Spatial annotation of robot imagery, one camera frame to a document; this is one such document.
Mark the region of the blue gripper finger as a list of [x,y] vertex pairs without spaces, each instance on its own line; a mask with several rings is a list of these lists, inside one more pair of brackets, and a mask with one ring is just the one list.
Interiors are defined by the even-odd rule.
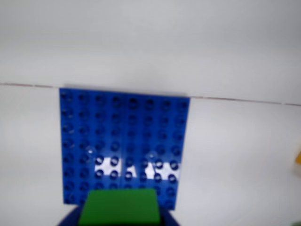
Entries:
[[58,226],[77,226],[82,213],[82,206],[75,207],[58,224]]
[[159,207],[160,226],[180,226],[170,211],[165,207]]

